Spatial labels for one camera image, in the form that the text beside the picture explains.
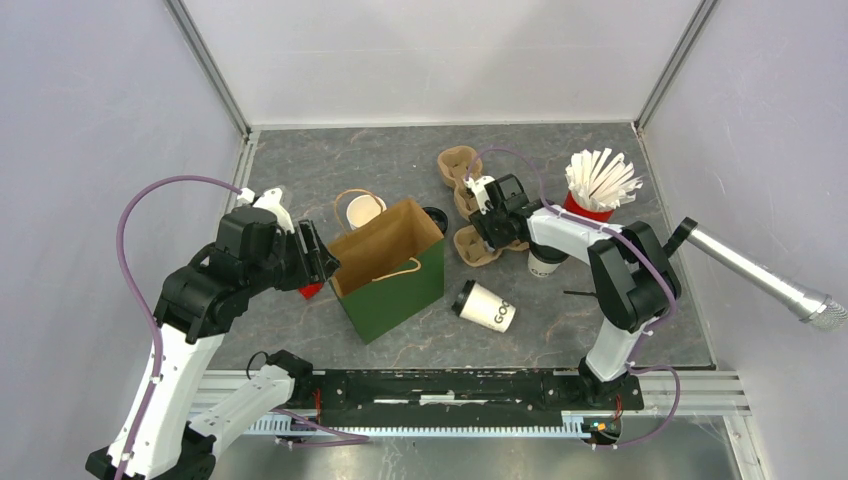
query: bundle of straws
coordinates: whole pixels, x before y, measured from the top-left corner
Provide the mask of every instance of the bundle of straws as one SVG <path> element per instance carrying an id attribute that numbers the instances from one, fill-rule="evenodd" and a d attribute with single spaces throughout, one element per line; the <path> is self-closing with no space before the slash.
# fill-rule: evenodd
<path id="1" fill-rule="evenodd" d="M 607 163 L 611 153 L 609 148 L 603 153 L 583 150 L 572 155 L 571 165 L 565 167 L 571 196 L 586 210 L 614 210 L 635 200 L 631 192 L 642 188 L 642 177 L 633 178 L 633 164 L 624 163 L 623 153 Z"/>

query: gray floor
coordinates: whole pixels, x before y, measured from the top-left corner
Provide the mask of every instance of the gray floor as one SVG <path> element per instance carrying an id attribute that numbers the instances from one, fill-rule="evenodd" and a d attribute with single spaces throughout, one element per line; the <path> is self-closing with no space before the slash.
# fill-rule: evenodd
<path id="1" fill-rule="evenodd" d="M 244 368 L 257 350 L 286 349 L 318 368 L 571 367 L 591 347 L 601 325 L 592 298 L 566 296 L 564 288 L 591 290 L 586 265 L 571 258 L 546 279 L 531 276 L 527 252 L 505 252 L 482 268 L 466 266 L 453 247 L 453 234 L 467 223 L 436 170 L 436 157 L 455 145 L 482 149 L 509 146 L 532 157 L 544 177 L 548 198 L 562 200 L 565 166 L 584 148 L 622 151 L 645 185 L 637 201 L 621 207 L 611 222 L 643 220 L 661 241 L 668 237 L 659 199 L 636 137 L 626 124 L 495 125 L 327 129 L 262 132 L 248 186 L 262 191 L 285 185 L 293 191 L 293 219 L 313 220 L 326 243 L 341 233 L 333 213 L 336 194 L 367 188 L 388 204 L 411 196 L 450 216 L 446 235 L 445 296 L 399 327 L 365 345 L 356 335 L 332 289 L 305 301 L 297 292 L 266 292 L 233 324 L 210 368 Z M 520 160 L 493 154 L 484 172 L 516 174 L 531 198 L 538 183 Z M 675 262 L 680 271 L 680 264 Z M 461 320 L 450 305 L 466 279 L 476 279 L 518 308 L 506 333 Z M 709 365 L 710 355 L 688 293 L 680 312 L 645 346 L 640 364 Z"/>
<path id="2" fill-rule="evenodd" d="M 626 418 L 624 437 L 656 428 Z M 380 438 L 368 445 L 289 451 L 270 437 L 242 436 L 212 480 L 456 480 L 741 478 L 721 418 L 678 418 L 658 437 L 615 452 L 575 440 Z"/>

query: green paper bag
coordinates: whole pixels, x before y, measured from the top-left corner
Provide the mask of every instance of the green paper bag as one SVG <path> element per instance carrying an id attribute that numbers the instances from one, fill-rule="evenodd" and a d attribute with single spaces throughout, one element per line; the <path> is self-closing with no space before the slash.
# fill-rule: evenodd
<path id="1" fill-rule="evenodd" d="M 327 248 L 341 262 L 330 284 L 366 344 L 444 295 L 444 235 L 411 198 Z"/>

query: white coffee cup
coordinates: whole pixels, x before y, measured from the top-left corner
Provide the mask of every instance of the white coffee cup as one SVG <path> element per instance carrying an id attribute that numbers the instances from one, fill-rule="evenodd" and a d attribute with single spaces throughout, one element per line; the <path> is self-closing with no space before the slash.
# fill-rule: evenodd
<path id="1" fill-rule="evenodd" d="M 345 215 L 351 230 L 356 230 L 386 211 L 386 202 L 380 197 L 377 200 L 380 201 L 379 205 L 371 195 L 360 195 L 350 202 Z"/>
<path id="2" fill-rule="evenodd" d="M 501 333 L 509 328 L 515 317 L 514 306 L 474 280 L 465 282 L 451 308 L 460 318 Z"/>
<path id="3" fill-rule="evenodd" d="M 533 275 L 544 278 L 554 273 L 567 258 L 568 255 L 559 250 L 531 243 L 530 253 L 527 255 L 527 269 Z"/>

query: stone-patterned surface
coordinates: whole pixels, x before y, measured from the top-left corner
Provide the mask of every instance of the stone-patterned surface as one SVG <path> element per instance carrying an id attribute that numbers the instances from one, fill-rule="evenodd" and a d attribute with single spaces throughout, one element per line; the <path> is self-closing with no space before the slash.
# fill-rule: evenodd
<path id="1" fill-rule="evenodd" d="M 637 172 L 645 176 L 645 186 L 636 202 L 621 207 L 611 221 L 627 224 L 644 220 L 654 227 L 661 241 L 668 237 L 645 159 L 626 124 L 263 132 L 249 187 L 256 191 L 281 184 L 290 188 L 294 194 L 292 218 L 313 220 L 325 243 L 341 234 L 332 203 L 336 194 L 347 188 L 370 189 L 390 205 L 411 196 L 421 206 L 436 206 L 447 212 L 450 226 L 445 248 L 445 296 L 365 345 L 329 286 L 309 301 L 297 292 L 265 292 L 254 298 L 247 314 L 233 324 L 211 368 L 244 368 L 255 351 L 279 349 L 289 350 L 317 368 L 576 366 L 592 346 L 602 316 L 593 298 L 564 295 L 562 290 L 592 290 L 589 268 L 571 258 L 550 277 L 538 279 L 527 271 L 527 252 L 505 252 L 482 268 L 462 263 L 452 239 L 454 232 L 467 223 L 456 212 L 452 192 L 436 169 L 439 152 L 456 145 L 478 150 L 509 146 L 529 155 L 542 172 L 546 196 L 559 201 L 567 191 L 565 166 L 573 152 L 605 146 L 623 151 Z M 514 173 L 531 198 L 538 197 L 537 180 L 516 158 L 491 154 L 484 160 L 484 173 L 495 178 Z M 347 201 L 342 202 L 342 215 Z M 679 263 L 675 262 L 675 267 L 680 271 Z M 506 333 L 477 326 L 450 311 L 466 279 L 476 279 L 517 306 L 516 318 Z M 710 364 L 688 293 L 680 300 L 677 317 L 646 342 L 639 363 Z"/>

